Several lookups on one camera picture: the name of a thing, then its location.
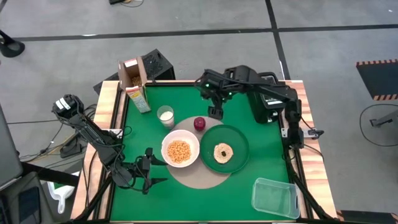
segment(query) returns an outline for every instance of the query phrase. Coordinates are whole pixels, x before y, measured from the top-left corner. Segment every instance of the green table surface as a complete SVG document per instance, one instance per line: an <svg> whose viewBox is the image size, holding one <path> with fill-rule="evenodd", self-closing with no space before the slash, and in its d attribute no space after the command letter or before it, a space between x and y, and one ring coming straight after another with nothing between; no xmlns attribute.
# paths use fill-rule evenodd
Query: green table surface
<svg viewBox="0 0 398 224"><path fill-rule="evenodd" d="M147 147L153 147L156 157L163 160L160 150L169 130L157 118L156 111L160 106L169 105L174 109L177 124L192 116L206 116L210 104L190 86L148 86L146 94L152 108L148 113L141 114L129 99L126 126L132 128L132 133L123 140L126 162L134 162ZM216 187L193 189L175 180L166 166L152 166L151 177L169 179L154 185L147 195L116 187L111 220L288 220L258 212L251 205L252 187L258 177L288 182L278 123L256 123L246 95L235 95L223 109L222 122L240 129L249 141L250 158L245 167ZM142 180L138 180L135 187L142 188Z"/></svg>

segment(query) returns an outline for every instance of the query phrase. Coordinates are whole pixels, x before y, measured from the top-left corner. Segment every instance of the wooden table frame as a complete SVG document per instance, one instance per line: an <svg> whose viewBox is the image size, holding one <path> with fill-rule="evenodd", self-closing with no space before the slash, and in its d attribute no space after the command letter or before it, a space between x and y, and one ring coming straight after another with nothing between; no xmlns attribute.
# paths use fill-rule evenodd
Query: wooden table frame
<svg viewBox="0 0 398 224"><path fill-rule="evenodd" d="M188 85L192 82L193 80L158 81L158 83L169 83L170 85L176 83L186 83ZM310 126L314 126L303 81L287 80L286 84L296 89L298 98L302 100L302 118ZM122 128L124 126L127 96L118 88L118 85L119 81L104 81L102 84L94 118L94 122L102 129ZM307 126L303 122L300 122L300 126L303 129L307 129ZM305 139L305 144L320 151L318 140ZM88 191L90 200L98 191L100 183L106 176L106 174L103 172L103 166L98 158L98 155L94 156L94 153L95 149L93 146L88 145L84 159L85 170L90 170L90 162L91 159L94 158L91 165L91 177L90 180L88 180L90 181L90 188ZM308 190L319 203L319 205L327 212L327 214L332 217L336 217L336 210L331 196L329 182L326 176L326 170L322 161L322 157L315 152L304 148L299 152L296 152L296 157L294 160L292 160L292 163L296 172L300 175L300 178L305 180ZM111 204L113 200L111 197L109 197L109 193L111 193L110 195L113 195L113 190L114 185L112 184L104 193L99 207L97 207L97 209L91 214L90 219L93 217L95 219L110 217ZM83 179L83 175L80 175L71 218L76 218L82 213L85 208L85 199L85 181ZM312 211L307 213L306 203L301 192L299 192L299 204L302 218L310 218L308 217L308 214L310 216L313 214L314 218L317 217Z"/></svg>

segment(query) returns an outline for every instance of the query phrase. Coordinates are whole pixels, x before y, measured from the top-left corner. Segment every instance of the green plate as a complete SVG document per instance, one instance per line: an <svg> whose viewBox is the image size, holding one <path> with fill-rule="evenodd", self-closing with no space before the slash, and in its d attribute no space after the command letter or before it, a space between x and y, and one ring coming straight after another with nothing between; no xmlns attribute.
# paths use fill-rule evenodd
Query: green plate
<svg viewBox="0 0 398 224"><path fill-rule="evenodd" d="M231 146L234 154L225 164L220 164L214 158L214 147L219 143ZM203 163L211 170L223 174L236 172L249 159L249 143L243 133L229 125L217 125L210 128L200 141L200 156Z"/></svg>

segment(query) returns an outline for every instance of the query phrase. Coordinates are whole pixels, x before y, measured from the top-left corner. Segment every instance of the white bowl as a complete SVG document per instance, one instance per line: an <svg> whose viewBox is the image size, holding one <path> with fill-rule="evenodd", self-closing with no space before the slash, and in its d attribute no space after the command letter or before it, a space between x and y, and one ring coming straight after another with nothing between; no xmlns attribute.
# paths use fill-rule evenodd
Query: white bowl
<svg viewBox="0 0 398 224"><path fill-rule="evenodd" d="M189 144L190 150L191 150L191 157L187 161L183 161L181 163L175 163L173 162L170 157L167 155L167 147L172 141L185 141L186 143ZM187 167L191 165L199 156L199 140L198 138L192 134L190 131L187 130L175 130L170 132L166 137L164 137L162 141L162 156L163 159L166 163L168 163L170 166L173 167Z"/></svg>

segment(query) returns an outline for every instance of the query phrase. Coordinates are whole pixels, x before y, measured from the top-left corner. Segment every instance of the black floor stripe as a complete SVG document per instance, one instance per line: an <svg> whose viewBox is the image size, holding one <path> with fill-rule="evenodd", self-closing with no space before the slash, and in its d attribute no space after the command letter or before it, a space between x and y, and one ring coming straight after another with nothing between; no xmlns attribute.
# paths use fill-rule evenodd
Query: black floor stripe
<svg viewBox="0 0 398 224"><path fill-rule="evenodd" d="M276 50L278 53L279 61L282 64L282 69L283 69L282 72L284 74L285 79L290 80L290 73L289 73L289 69L287 68L287 62L286 62L286 58L285 58L284 48L282 46L282 41L280 40L280 35L278 32L278 26L276 24L274 10L272 10L271 0L266 0L266 4L267 4L269 20L271 22L271 29L273 30L272 33L274 35Z"/></svg>
<svg viewBox="0 0 398 224"><path fill-rule="evenodd" d="M2 0L2 1L0 2L0 12L1 12L2 9L4 8L4 6L6 5L6 3L7 3L7 0Z"/></svg>
<svg viewBox="0 0 398 224"><path fill-rule="evenodd" d="M361 26L327 26L327 27L289 27L278 28L279 32L314 32L314 31L338 31L338 30L370 30L370 29L396 29L398 24L361 25Z"/></svg>
<svg viewBox="0 0 398 224"><path fill-rule="evenodd" d="M19 41L50 41L50 40L93 40L93 39L115 39L131 37L169 37L183 35L212 35L212 34L255 34L272 32L271 28L237 28L237 29L210 29L210 30L181 30L165 32L140 32L126 34L98 34L98 35L63 35L48 37L15 37Z"/></svg>

